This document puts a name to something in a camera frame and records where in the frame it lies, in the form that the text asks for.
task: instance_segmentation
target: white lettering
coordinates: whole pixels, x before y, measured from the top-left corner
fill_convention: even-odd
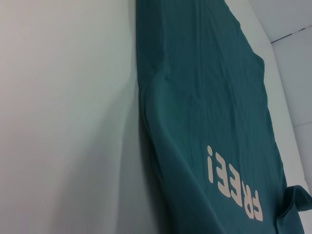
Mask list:
[[[221,157],[217,152],[215,153],[215,157],[218,160],[218,162],[221,164],[221,168],[217,167],[216,172],[218,176],[220,177],[220,179],[223,180],[223,184],[221,184],[220,181],[218,181],[218,188],[220,192],[222,192],[226,197],[231,197],[225,161],[223,157]]]
[[[213,150],[209,145],[207,147],[207,151],[208,151],[210,156],[213,155]],[[213,162],[211,160],[211,157],[209,157],[209,156],[208,156],[208,178],[209,178],[210,183],[214,182]]]
[[[245,198],[244,198],[245,210],[246,210],[248,217],[253,219],[254,218],[254,208],[253,208],[253,201],[252,201],[252,193],[250,192],[250,188],[249,188],[248,184],[246,184],[246,189],[245,189],[243,181],[242,181],[242,186],[243,186],[243,192],[245,195]]]
[[[258,208],[258,211],[254,210],[254,216],[256,219],[259,221],[263,221],[263,215],[262,215],[262,210],[260,206],[260,201],[259,201],[259,196],[258,196],[258,191],[255,191],[255,197],[253,197],[253,205]]]
[[[234,201],[236,201],[236,203],[240,207],[243,207],[239,173],[237,172],[237,170],[235,170],[235,168],[231,164],[230,164],[230,170],[234,175],[234,178],[230,177],[230,183],[236,190],[236,193],[233,190],[231,190],[231,196],[233,197]]]

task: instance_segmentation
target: hanging shirt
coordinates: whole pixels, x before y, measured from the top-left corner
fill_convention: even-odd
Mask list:
[[[175,234],[302,234],[256,55],[224,0],[137,0],[143,119]]]

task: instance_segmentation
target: white wall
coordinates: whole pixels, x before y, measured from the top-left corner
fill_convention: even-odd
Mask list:
[[[273,43],[298,149],[312,191],[312,27]]]
[[[139,142],[134,10],[1,0],[0,233],[164,233]]]
[[[312,25],[311,0],[249,0],[270,41]]]

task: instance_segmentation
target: exclamation mark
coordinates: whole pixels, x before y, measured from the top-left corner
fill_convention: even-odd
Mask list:
[[[208,151],[208,153],[210,155],[210,156],[208,156],[208,177],[209,177],[210,183],[213,183],[214,182],[213,162],[211,160],[211,156],[213,155],[213,150],[210,147],[210,145],[208,145],[207,151]]]

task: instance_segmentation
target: t-shirt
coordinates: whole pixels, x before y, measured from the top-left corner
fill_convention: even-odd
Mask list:
[[[137,0],[141,112],[175,234],[301,234],[256,55],[224,0]]]

